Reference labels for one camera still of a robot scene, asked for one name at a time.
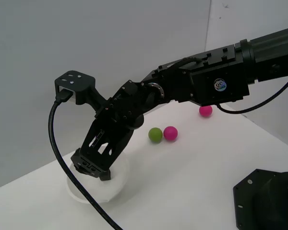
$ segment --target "magenta ball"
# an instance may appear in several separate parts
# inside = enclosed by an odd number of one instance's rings
[[[209,117],[212,114],[212,107],[209,106],[203,106],[200,107],[200,115],[203,117]]]
[[[168,126],[164,129],[163,136],[166,140],[175,140],[178,136],[178,130],[173,126]]]

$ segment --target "white container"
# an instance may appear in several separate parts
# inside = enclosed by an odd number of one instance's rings
[[[73,163],[69,166],[69,169],[96,202],[104,203],[114,198],[125,186],[129,176],[129,161],[127,155],[122,152],[110,167],[111,180],[109,181],[101,181],[99,178],[79,173]],[[68,177],[66,177],[66,189],[68,194],[76,201],[89,204]]]

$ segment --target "logo sticker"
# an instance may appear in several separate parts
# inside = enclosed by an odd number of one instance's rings
[[[221,92],[226,89],[226,82],[221,78],[216,79],[214,82],[214,85],[215,85],[216,91]]]

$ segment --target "white wall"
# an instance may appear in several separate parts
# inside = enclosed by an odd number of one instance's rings
[[[128,79],[203,52],[208,0],[0,0],[0,186],[54,160],[47,121],[54,80],[68,70],[96,78],[108,98]],[[59,149],[78,148],[94,119],[62,105]]]
[[[288,0],[212,0],[206,49],[254,39],[288,28]],[[256,105],[275,92],[288,77],[250,86],[250,96],[229,103],[236,109]],[[288,89],[266,106],[245,114],[288,144]]]

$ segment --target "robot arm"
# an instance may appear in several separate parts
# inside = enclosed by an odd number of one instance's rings
[[[72,156],[76,169],[101,180],[127,146],[143,114],[159,104],[191,101],[206,106],[242,100],[249,84],[288,76],[288,29],[196,54],[159,66],[141,82],[127,81],[113,97],[103,98],[95,78],[68,71],[55,80],[56,93],[73,92],[76,104],[96,111],[88,134]],[[99,153],[102,144],[106,149]]]

